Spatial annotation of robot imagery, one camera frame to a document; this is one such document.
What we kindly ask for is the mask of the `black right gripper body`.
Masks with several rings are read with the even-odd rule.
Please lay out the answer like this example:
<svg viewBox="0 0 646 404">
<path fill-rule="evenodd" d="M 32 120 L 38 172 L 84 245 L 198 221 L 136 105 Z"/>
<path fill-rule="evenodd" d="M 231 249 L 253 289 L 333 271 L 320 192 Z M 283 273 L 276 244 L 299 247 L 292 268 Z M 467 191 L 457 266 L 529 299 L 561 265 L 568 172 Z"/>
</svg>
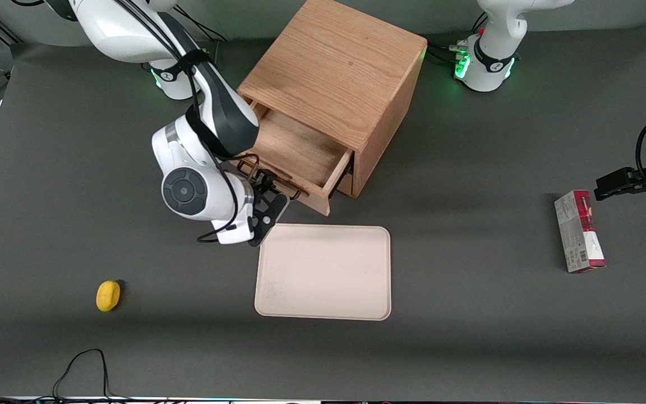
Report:
<svg viewBox="0 0 646 404">
<path fill-rule="evenodd" d="M 271 189 L 270 183 L 255 183 L 255 174 L 243 174 L 243 205 L 287 205 L 287 195 Z"/>
</svg>

